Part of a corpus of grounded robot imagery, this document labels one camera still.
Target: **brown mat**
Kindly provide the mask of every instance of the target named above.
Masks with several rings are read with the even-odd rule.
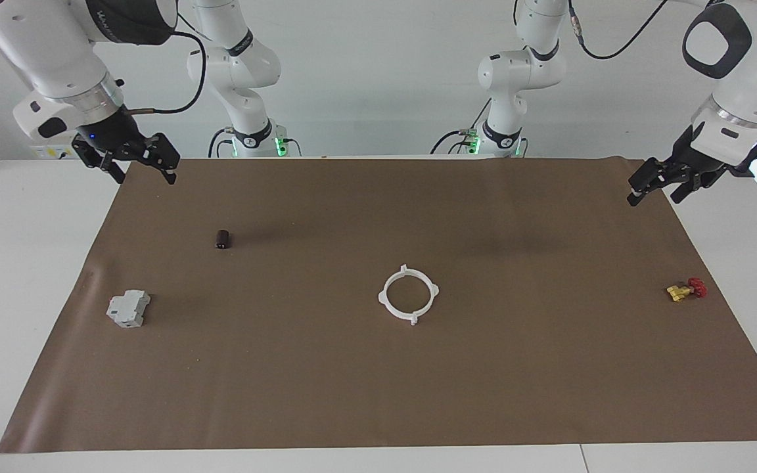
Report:
[[[0,452],[757,440],[757,356],[638,165],[132,166]],[[416,327],[377,299],[403,263]]]

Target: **white plastic ring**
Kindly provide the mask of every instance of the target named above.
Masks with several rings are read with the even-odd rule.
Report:
[[[393,282],[398,281],[399,279],[402,279],[405,276],[413,276],[417,279],[420,279],[420,281],[423,281],[426,286],[428,287],[428,292],[430,293],[430,299],[428,303],[418,311],[414,311],[411,313],[408,312],[402,312],[399,309],[395,308],[393,304],[390,303],[390,300],[387,298],[387,290],[390,288],[390,285],[393,284]],[[402,320],[411,321],[411,325],[417,325],[417,321],[420,317],[423,316],[427,311],[429,311],[430,306],[434,303],[434,298],[437,294],[440,293],[440,288],[436,287],[436,284],[434,284],[428,276],[424,275],[423,272],[417,271],[416,269],[408,269],[408,265],[403,264],[402,268],[400,269],[399,273],[396,273],[395,275],[390,276],[390,279],[387,280],[387,282],[384,283],[384,290],[381,291],[381,293],[378,294],[378,302],[381,302],[384,304],[385,307],[387,307],[387,310],[390,311],[391,314],[395,315],[396,317],[399,317]]]

